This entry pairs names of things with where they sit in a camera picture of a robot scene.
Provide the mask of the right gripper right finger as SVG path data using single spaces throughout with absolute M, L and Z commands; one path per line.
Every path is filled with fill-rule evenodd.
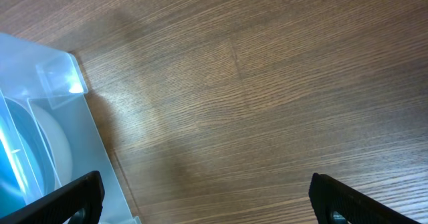
M 319 223 L 404 223 L 416 221 L 325 175 L 312 175 L 308 192 Z

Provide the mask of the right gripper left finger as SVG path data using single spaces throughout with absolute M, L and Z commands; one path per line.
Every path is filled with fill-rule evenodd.
M 1 218 L 2 224 L 97 224 L 105 190 L 99 171 L 91 171 L 35 202 Z

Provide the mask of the cream white bowl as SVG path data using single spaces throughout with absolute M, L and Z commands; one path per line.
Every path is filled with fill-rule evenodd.
M 48 152 L 56 172 L 54 188 L 58 189 L 72 179 L 73 161 L 70 144 L 60 124 L 51 114 L 36 104 L 31 104 L 31 111 L 47 140 Z

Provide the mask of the dark blue bowl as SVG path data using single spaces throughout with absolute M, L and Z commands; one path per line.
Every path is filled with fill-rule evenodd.
M 41 134 L 30 113 L 1 99 L 1 216 L 51 192 L 55 178 Z

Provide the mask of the clear plastic storage container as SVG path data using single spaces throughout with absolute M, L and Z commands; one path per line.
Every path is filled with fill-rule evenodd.
M 134 216 L 87 105 L 88 92 L 76 58 L 65 51 L 1 35 L 1 99 L 9 98 L 25 108 L 35 121 L 49 157 L 47 140 L 38 126 L 31 104 L 51 114 L 70 144 L 72 179 L 99 171 L 105 190 L 101 223 L 138 223 Z

